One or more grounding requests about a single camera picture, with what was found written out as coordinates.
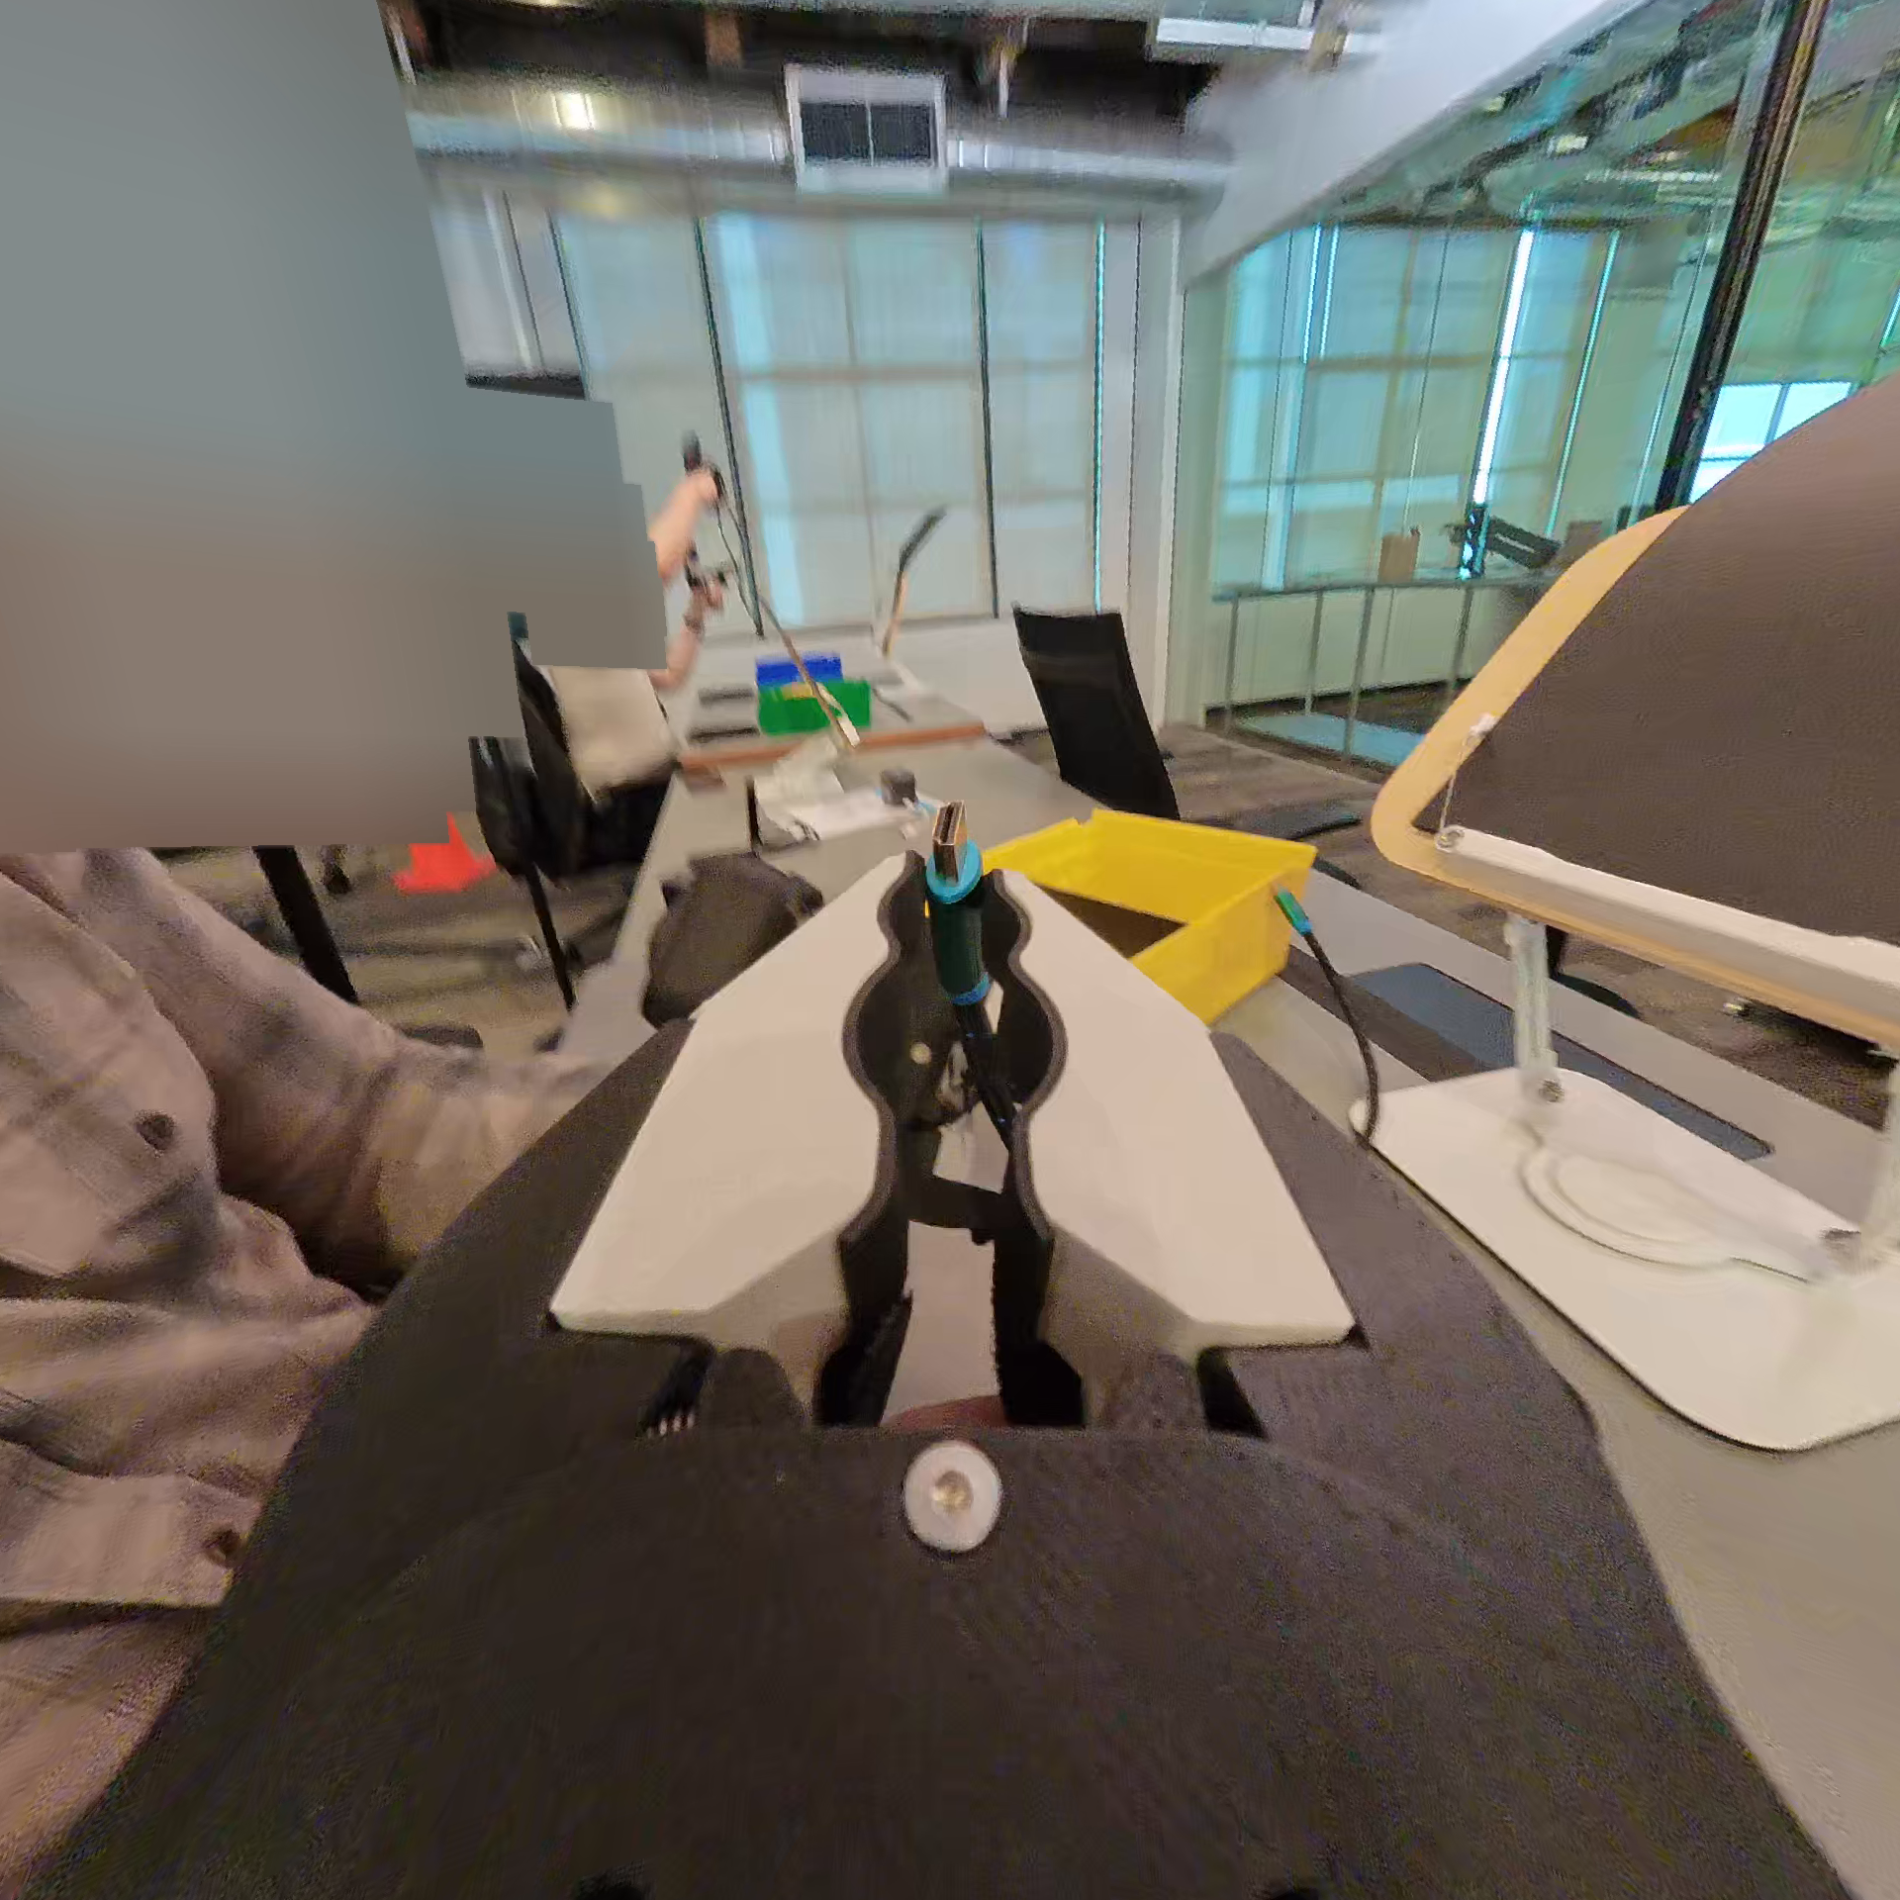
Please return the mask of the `black textured pad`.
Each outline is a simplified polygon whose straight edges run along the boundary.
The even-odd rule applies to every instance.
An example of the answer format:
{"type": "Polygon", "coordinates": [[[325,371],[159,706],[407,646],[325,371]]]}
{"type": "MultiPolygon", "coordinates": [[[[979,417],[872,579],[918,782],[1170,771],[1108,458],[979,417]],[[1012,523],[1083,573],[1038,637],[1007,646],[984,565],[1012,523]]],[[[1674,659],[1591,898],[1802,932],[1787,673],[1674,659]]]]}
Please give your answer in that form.
{"type": "Polygon", "coordinates": [[[815,884],[755,850],[695,857],[659,889],[641,1000],[653,1030],[692,1015],[823,907],[815,884]]]}

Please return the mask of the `person's left forearm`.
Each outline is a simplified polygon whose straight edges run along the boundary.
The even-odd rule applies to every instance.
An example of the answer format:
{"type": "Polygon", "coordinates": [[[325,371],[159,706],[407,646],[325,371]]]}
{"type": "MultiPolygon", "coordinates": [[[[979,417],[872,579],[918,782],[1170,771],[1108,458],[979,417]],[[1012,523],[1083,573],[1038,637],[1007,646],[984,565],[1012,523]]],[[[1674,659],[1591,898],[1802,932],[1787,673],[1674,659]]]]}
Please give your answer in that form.
{"type": "Polygon", "coordinates": [[[293,971],[178,1030],[218,1103],[222,1185],[357,1292],[414,1266],[610,1073],[564,1054],[437,1047],[293,971]]]}

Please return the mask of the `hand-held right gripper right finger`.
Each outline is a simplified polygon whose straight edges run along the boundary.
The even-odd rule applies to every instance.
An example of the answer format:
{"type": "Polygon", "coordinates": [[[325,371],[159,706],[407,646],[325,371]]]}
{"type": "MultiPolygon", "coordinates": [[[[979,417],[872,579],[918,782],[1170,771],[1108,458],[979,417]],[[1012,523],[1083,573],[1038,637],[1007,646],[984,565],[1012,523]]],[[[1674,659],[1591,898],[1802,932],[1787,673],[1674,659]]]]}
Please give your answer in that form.
{"type": "Polygon", "coordinates": [[[1355,1315],[1207,1027],[1017,870],[981,879],[981,961],[1007,1419],[1100,1419],[1156,1356],[1349,1341],[1355,1315]]]}

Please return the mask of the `black board with wooden edge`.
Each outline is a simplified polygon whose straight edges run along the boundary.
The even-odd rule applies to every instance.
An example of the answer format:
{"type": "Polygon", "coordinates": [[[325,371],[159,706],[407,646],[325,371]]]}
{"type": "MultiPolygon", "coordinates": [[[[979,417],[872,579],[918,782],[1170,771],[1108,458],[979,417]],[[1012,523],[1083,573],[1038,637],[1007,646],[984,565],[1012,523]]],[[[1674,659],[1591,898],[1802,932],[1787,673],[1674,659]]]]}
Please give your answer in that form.
{"type": "Polygon", "coordinates": [[[1491,903],[1433,859],[1455,825],[1898,945],[1893,375],[1544,593],[1369,816],[1491,903]]]}

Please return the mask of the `yellow plastic bin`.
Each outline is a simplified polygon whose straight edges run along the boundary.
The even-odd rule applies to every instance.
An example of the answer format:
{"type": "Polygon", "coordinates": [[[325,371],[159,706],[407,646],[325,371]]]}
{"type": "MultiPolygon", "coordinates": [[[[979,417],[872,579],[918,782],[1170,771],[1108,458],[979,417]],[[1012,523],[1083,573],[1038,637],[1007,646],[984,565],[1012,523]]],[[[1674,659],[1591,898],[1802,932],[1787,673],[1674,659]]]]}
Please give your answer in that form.
{"type": "Polygon", "coordinates": [[[986,853],[1213,1027],[1291,954],[1315,848],[1100,807],[986,853]]]}

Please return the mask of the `silver ventilation duct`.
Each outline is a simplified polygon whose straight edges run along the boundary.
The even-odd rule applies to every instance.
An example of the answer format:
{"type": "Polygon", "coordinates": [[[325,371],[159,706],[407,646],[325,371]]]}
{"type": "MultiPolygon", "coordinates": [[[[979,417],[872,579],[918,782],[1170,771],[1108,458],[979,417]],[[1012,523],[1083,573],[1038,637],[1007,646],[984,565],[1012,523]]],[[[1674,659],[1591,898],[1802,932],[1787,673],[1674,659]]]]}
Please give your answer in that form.
{"type": "Polygon", "coordinates": [[[815,177],[815,188],[949,185],[1213,198],[1233,157],[1210,137],[1075,112],[937,112],[928,158],[810,158],[784,100],[659,85],[433,76],[403,85],[422,158],[594,172],[815,177]]]}

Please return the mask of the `small orange cone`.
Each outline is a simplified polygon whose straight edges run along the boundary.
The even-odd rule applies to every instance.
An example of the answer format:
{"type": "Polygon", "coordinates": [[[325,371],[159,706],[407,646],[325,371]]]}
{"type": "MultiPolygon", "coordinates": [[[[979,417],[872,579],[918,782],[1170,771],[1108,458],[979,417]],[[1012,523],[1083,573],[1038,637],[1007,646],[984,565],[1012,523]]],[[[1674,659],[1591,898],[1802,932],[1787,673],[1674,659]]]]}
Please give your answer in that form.
{"type": "Polygon", "coordinates": [[[454,815],[444,819],[437,840],[407,844],[392,884],[405,895],[453,895],[468,892],[498,874],[495,859],[473,845],[454,815]]]}

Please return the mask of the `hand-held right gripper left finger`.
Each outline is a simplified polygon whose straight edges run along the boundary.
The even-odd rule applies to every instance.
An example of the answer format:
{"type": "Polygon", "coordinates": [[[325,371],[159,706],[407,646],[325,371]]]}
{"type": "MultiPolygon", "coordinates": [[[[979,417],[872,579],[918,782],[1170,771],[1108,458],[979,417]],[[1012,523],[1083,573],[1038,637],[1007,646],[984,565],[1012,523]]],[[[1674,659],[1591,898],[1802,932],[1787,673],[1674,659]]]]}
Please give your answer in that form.
{"type": "Polygon", "coordinates": [[[863,1054],[918,932],[888,857],[686,1027],[552,1295],[564,1332],[755,1350],[818,1420],[880,1420],[911,1319],[896,1109],[863,1054]]]}

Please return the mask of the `black office chair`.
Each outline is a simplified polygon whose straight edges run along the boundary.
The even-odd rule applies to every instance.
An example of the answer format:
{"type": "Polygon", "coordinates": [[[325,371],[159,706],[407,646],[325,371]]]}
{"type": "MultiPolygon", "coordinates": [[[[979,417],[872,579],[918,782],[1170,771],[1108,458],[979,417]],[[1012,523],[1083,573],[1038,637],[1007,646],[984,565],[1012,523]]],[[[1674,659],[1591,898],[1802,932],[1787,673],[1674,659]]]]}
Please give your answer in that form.
{"type": "Polygon", "coordinates": [[[1112,812],[1178,822],[1122,612],[1014,607],[1014,628],[1061,780],[1112,812]]]}
{"type": "Polygon", "coordinates": [[[512,609],[507,630],[521,737],[468,741],[477,822],[498,868],[529,892],[546,961],[573,1010],[582,959],[557,927],[550,884],[582,870],[590,794],[575,766],[554,680],[532,654],[529,618],[512,609]]]}

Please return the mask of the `white board holder bar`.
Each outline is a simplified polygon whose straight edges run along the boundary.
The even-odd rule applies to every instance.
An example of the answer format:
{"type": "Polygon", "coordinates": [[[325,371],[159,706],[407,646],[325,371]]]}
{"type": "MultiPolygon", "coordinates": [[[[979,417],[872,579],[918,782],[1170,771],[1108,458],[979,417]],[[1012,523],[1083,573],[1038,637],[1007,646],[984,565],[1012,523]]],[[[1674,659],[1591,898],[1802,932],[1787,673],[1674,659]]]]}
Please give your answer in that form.
{"type": "Polygon", "coordinates": [[[1749,1002],[1868,1040],[1898,1031],[1893,943],[1828,935],[1708,898],[1585,868],[1471,825],[1441,831],[1432,855],[1455,884],[1514,913],[1601,943],[1631,943],[1651,963],[1697,971],[1749,1002]]]}

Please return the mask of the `person's torso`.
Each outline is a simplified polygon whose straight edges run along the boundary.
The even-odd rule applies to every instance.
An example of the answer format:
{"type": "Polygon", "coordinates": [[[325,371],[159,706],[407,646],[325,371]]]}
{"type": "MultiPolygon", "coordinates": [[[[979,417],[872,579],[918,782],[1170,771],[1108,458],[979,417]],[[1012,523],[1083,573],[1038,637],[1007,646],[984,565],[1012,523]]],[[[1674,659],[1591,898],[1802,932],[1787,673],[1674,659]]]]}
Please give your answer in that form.
{"type": "Polygon", "coordinates": [[[427,1052],[138,850],[4,855],[4,1855],[143,1739],[357,1343],[427,1052]]]}

